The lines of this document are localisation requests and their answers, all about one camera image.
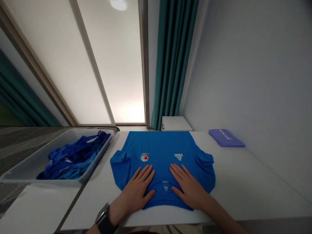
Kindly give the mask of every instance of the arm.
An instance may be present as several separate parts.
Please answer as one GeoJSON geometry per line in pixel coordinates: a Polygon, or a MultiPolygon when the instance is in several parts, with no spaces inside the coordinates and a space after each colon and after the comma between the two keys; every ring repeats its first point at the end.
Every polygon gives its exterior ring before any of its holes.
{"type": "Polygon", "coordinates": [[[205,212],[225,233],[247,233],[222,206],[198,183],[192,174],[182,165],[171,164],[170,171],[184,193],[176,187],[173,192],[189,207],[205,212]]]}
{"type": "MultiPolygon", "coordinates": [[[[154,177],[155,170],[151,172],[153,165],[141,167],[134,173],[122,193],[117,197],[108,209],[108,219],[113,226],[117,226],[126,216],[141,210],[154,196],[155,190],[150,191],[145,197],[147,186],[154,177]]],[[[100,234],[97,224],[94,224],[86,234],[100,234]]]]}

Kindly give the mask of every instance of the t-shirt sleeve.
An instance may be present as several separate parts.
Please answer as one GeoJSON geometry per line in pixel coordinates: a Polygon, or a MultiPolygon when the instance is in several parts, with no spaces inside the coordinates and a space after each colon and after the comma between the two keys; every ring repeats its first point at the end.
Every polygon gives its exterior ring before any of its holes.
{"type": "Polygon", "coordinates": [[[110,160],[115,183],[118,188],[123,190],[130,180],[131,157],[125,151],[117,150],[110,160]]]}
{"type": "Polygon", "coordinates": [[[202,150],[196,153],[196,164],[199,170],[196,172],[198,182],[203,186],[206,192],[210,193],[215,187],[215,171],[213,168],[214,158],[202,150]]]}

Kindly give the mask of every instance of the brand logo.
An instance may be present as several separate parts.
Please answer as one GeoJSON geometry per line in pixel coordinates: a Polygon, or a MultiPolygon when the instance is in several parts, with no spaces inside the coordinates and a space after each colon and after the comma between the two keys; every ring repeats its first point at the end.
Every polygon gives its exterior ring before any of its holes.
{"type": "Polygon", "coordinates": [[[162,183],[162,186],[163,186],[163,188],[165,189],[165,191],[167,192],[167,190],[168,190],[168,187],[169,187],[169,181],[162,181],[163,183],[162,183]]]}
{"type": "Polygon", "coordinates": [[[142,162],[146,162],[149,159],[149,154],[148,153],[143,153],[141,154],[141,160],[142,162]]]}
{"type": "Polygon", "coordinates": [[[174,155],[175,155],[175,157],[176,157],[179,161],[181,161],[181,159],[182,159],[182,157],[183,157],[182,154],[174,154],[174,155]]]}
{"type": "Polygon", "coordinates": [[[232,138],[229,138],[227,135],[225,135],[225,133],[221,129],[219,129],[219,130],[223,134],[224,137],[226,137],[228,140],[232,140],[232,138]]]}

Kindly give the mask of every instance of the blue t-shirt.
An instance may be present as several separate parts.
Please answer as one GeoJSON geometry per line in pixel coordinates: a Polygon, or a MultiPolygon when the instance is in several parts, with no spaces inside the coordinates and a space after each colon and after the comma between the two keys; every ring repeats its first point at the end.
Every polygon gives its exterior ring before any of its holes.
{"type": "Polygon", "coordinates": [[[116,185],[123,190],[139,167],[152,164],[155,175],[146,193],[156,190],[143,209],[157,205],[173,205],[193,210],[171,190],[181,189],[172,176],[171,163],[183,164],[206,192],[215,186],[215,172],[211,154],[202,151],[189,132],[129,132],[122,150],[110,159],[116,185]]]}

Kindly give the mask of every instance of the curtain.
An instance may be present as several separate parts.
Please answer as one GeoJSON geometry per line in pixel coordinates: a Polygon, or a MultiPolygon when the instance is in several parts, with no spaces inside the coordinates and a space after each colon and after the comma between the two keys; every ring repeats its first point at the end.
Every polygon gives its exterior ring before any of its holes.
{"type": "Polygon", "coordinates": [[[25,126],[58,127],[60,123],[0,50],[0,101],[25,126]]]}
{"type": "Polygon", "coordinates": [[[179,112],[199,0],[161,0],[151,127],[179,112]]]}

